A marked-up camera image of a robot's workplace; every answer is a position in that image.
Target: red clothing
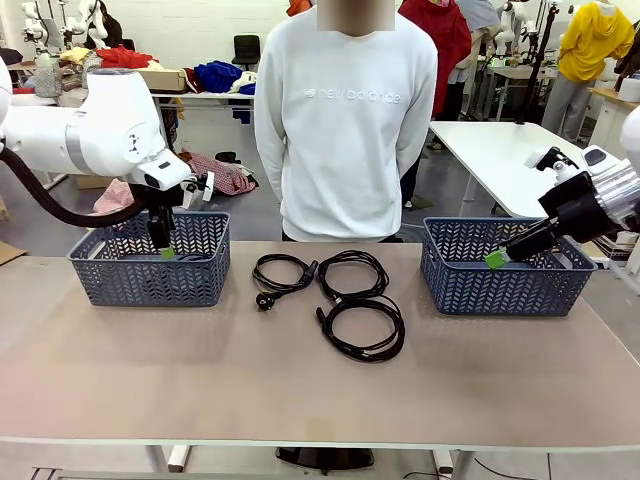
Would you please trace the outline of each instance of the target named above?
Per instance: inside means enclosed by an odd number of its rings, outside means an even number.
[[[398,10],[433,39],[438,49],[438,81],[433,115],[442,112],[449,75],[471,53],[471,33],[458,5],[451,0],[444,7],[431,0],[405,0]]]
[[[287,10],[287,15],[293,17],[299,13],[306,12],[312,5],[309,0],[290,0],[290,7]]]
[[[146,68],[154,60],[151,55],[132,52],[122,45],[116,48],[96,50],[102,58],[102,68]]]

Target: sweatshirt logo text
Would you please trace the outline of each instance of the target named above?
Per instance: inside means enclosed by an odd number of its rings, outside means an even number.
[[[349,100],[359,102],[379,102],[399,104],[402,100],[400,95],[394,93],[365,92],[363,90],[325,90],[314,88],[303,90],[305,98],[321,98],[326,100]]]

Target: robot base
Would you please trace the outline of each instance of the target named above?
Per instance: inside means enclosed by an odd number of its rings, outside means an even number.
[[[276,457],[299,467],[320,470],[358,470],[373,466],[373,452],[368,448],[278,448]]]

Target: table edge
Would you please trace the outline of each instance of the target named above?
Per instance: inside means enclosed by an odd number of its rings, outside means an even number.
[[[326,447],[370,448],[380,450],[462,450],[473,452],[550,452],[550,453],[603,453],[640,451],[640,445],[594,445],[591,447],[525,447],[509,445],[449,445],[430,443],[360,443],[360,442],[296,442],[280,440],[188,440],[188,439],[85,439],[85,438],[29,438],[0,436],[0,442],[38,445],[93,445],[93,446],[208,446],[208,447]]]

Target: background table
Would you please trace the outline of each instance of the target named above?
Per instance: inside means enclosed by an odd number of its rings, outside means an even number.
[[[512,217],[546,217],[538,199],[553,188],[556,175],[526,167],[529,156],[558,147],[584,165],[579,147],[532,123],[433,122],[431,129],[469,171],[461,217],[469,216],[478,183]]]

